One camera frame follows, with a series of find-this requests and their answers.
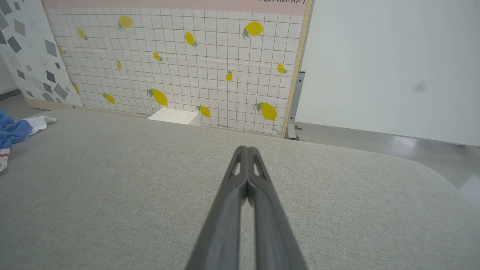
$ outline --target pink stripe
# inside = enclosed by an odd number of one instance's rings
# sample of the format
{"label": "pink stripe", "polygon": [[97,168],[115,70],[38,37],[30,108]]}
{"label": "pink stripe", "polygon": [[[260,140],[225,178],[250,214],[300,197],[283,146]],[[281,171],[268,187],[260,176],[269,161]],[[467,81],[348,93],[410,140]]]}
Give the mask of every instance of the pink stripe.
{"label": "pink stripe", "polygon": [[52,8],[172,8],[302,15],[307,0],[42,0]]}

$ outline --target cloth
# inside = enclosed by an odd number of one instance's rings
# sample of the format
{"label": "cloth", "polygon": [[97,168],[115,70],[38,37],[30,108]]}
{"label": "cloth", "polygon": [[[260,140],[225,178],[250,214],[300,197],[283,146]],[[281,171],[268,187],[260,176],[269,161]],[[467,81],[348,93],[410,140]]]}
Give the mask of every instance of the cloth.
{"label": "cloth", "polygon": [[43,115],[15,121],[0,110],[0,172],[7,168],[12,144],[19,143],[28,136],[46,129],[47,123],[56,120]]}
{"label": "cloth", "polygon": [[[233,151],[259,149],[310,270],[480,269],[480,219],[432,169],[367,151],[79,109],[15,145],[0,269],[179,270]],[[241,209],[240,269],[255,269]]]}

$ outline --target gray floor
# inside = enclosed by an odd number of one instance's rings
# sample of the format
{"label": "gray floor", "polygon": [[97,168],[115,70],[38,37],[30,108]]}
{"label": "gray floor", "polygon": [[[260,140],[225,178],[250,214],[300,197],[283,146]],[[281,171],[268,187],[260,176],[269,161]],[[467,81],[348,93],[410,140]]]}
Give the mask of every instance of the gray floor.
{"label": "gray floor", "polygon": [[6,114],[12,116],[15,120],[20,120],[45,110],[30,108],[22,95],[17,95],[0,101],[0,109]]}
{"label": "gray floor", "polygon": [[480,210],[480,149],[369,131],[296,123],[300,140],[416,161],[445,177]]}

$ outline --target lemon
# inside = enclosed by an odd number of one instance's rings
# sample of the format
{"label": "lemon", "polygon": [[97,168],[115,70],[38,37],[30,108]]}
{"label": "lemon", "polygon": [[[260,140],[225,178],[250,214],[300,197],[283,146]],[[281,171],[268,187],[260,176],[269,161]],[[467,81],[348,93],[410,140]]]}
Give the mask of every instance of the lemon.
{"label": "lemon", "polygon": [[195,41],[193,38],[192,34],[190,32],[185,33],[185,40],[187,41],[188,44],[190,44],[193,47],[197,47],[198,43]]}
{"label": "lemon", "polygon": [[72,82],[73,84],[73,88],[75,88],[75,90],[77,90],[77,94],[80,94],[80,90],[78,90],[78,86],[76,83]]}
{"label": "lemon", "polygon": [[276,110],[272,105],[270,105],[268,103],[260,102],[260,103],[255,104],[253,106],[253,109],[255,109],[255,107],[256,107],[257,111],[261,110],[261,113],[265,117],[265,119],[275,121]]}
{"label": "lemon", "polygon": [[151,88],[147,90],[147,95],[153,97],[160,105],[168,107],[168,100],[164,93],[158,91],[157,89]]}
{"label": "lemon", "polygon": [[210,118],[210,110],[205,106],[197,106],[197,110],[201,112],[205,117]]}
{"label": "lemon", "polygon": [[122,29],[125,28],[130,28],[130,26],[133,24],[132,19],[128,16],[122,16],[119,19],[119,24],[118,24],[118,29],[121,31]]}
{"label": "lemon", "polygon": [[227,74],[227,76],[225,77],[225,79],[229,82],[229,81],[232,80],[233,74],[232,74],[232,72],[231,72],[230,70],[229,70],[227,73],[228,73],[228,74]]}
{"label": "lemon", "polygon": [[162,58],[160,57],[160,55],[158,55],[158,52],[154,52],[153,57],[157,59],[157,61],[162,61]]}
{"label": "lemon", "polygon": [[278,64],[278,66],[276,67],[276,69],[278,70],[278,72],[280,72],[280,73],[282,73],[282,74],[287,73],[287,70],[285,69],[285,67],[284,67],[282,64]]}
{"label": "lemon", "polygon": [[250,36],[258,36],[263,30],[264,29],[259,22],[251,22],[243,29],[243,39],[249,37],[249,34]]}
{"label": "lemon", "polygon": [[85,35],[84,31],[82,29],[80,29],[79,27],[77,27],[77,33],[78,33],[78,36],[81,39],[84,39],[84,40],[88,39],[88,37]]}
{"label": "lemon", "polygon": [[111,95],[103,93],[102,97],[106,98],[108,102],[110,102],[112,104],[115,104],[115,100],[113,99],[113,97]]}

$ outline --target white wall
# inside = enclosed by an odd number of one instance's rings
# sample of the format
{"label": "white wall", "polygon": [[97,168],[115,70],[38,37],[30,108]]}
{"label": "white wall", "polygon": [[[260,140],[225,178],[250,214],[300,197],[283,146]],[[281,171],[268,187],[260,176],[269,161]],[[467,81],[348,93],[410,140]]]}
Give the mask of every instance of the white wall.
{"label": "white wall", "polygon": [[315,0],[296,121],[480,146],[480,0]]}
{"label": "white wall", "polygon": [[16,89],[15,81],[0,55],[0,95]]}

